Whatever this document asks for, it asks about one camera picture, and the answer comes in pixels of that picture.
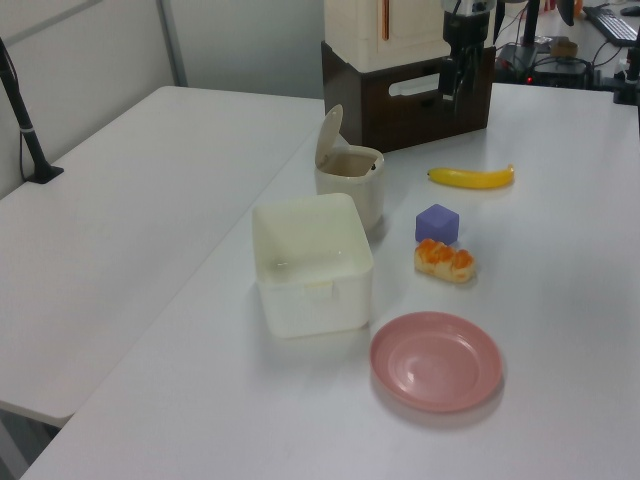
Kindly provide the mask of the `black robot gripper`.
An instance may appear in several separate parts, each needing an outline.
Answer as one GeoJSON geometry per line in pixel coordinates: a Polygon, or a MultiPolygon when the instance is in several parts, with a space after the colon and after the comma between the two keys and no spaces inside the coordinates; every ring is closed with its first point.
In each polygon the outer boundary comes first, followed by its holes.
{"type": "MultiPolygon", "coordinates": [[[[462,89],[473,92],[483,57],[483,45],[489,30],[489,12],[459,15],[444,12],[443,39],[452,49],[466,49],[462,89]]],[[[456,92],[457,61],[450,56],[441,62],[439,92],[453,99],[456,92]]]]}

